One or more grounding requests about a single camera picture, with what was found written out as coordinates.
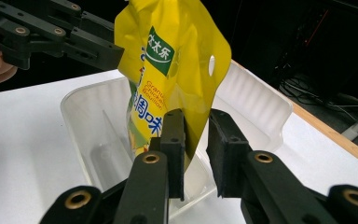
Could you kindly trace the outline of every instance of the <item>white container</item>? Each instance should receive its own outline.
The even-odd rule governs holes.
[[[89,183],[102,191],[127,178],[131,151],[126,111],[131,93],[128,80],[118,78],[79,88],[62,100],[62,115]],[[237,122],[251,147],[273,151],[282,144],[282,127],[292,113],[290,101],[239,64],[232,62],[213,100]],[[185,200],[171,200],[170,219],[215,192],[205,149],[208,124],[196,156],[185,173]]]

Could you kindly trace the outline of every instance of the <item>plastic pouch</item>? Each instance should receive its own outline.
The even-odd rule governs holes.
[[[166,112],[181,108],[186,155],[192,159],[231,62],[229,44],[209,12],[198,0],[130,0],[116,17],[115,44],[125,49],[118,70],[131,84],[133,155],[161,135]]]

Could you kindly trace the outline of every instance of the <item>green logo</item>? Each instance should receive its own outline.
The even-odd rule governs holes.
[[[152,26],[147,40],[146,59],[167,76],[174,53],[173,48],[157,35]]]

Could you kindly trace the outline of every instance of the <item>white table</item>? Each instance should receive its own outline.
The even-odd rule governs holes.
[[[117,77],[115,70],[0,92],[0,223],[38,223],[61,193],[87,184],[60,103],[74,89]],[[337,184],[358,187],[358,160],[295,113],[283,139],[275,153],[305,186],[322,194]],[[244,223],[239,200],[216,195],[195,205],[188,218]]]

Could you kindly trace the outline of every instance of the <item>dark background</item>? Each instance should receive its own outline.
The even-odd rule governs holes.
[[[113,22],[124,0],[71,1]],[[201,0],[232,48],[232,58],[271,86],[303,73],[326,100],[339,92],[358,98],[358,0]],[[80,77],[101,70],[34,53],[31,68],[0,84],[0,91]]]

